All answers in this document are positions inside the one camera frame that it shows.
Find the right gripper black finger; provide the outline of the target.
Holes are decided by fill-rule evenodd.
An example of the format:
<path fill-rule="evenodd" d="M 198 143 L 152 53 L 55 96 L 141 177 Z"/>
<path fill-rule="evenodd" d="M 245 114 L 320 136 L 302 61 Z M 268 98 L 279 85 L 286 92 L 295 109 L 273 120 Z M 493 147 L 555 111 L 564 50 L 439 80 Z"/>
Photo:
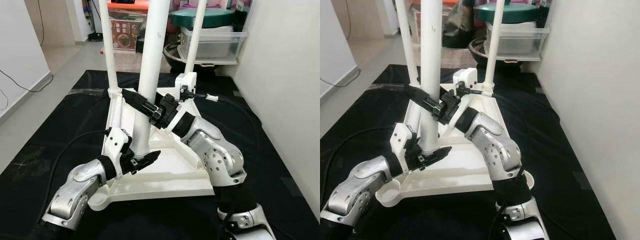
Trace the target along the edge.
<path fill-rule="evenodd" d="M 161 117 L 161 109 L 141 94 L 127 89 L 122 89 L 121 94 L 128 105 L 149 119 L 157 121 Z"/>
<path fill-rule="evenodd" d="M 431 115 L 441 115 L 443 106 L 438 98 L 433 98 L 420 87 L 405 85 L 405 94 L 416 105 L 427 110 Z"/>

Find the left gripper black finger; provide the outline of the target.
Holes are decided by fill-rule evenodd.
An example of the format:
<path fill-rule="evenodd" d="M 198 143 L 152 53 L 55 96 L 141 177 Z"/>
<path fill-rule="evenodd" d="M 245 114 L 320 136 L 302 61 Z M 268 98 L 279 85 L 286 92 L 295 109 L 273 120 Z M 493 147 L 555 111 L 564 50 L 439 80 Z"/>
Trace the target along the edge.
<path fill-rule="evenodd" d="M 150 166 L 151 164 L 153 164 L 158 159 L 160 153 L 162 153 L 162 151 L 156 150 L 156 151 L 151 151 L 151 152 L 147 153 L 143 157 L 133 157 L 132 158 L 132 170 L 133 171 L 140 171 L 140 170 L 145 169 L 146 167 Z"/>
<path fill-rule="evenodd" d="M 446 146 L 438 148 L 432 153 L 423 153 L 422 154 L 422 167 L 425 169 L 426 167 L 432 166 L 435 163 L 443 160 L 443 158 L 447 157 L 452 150 L 452 146 Z"/>

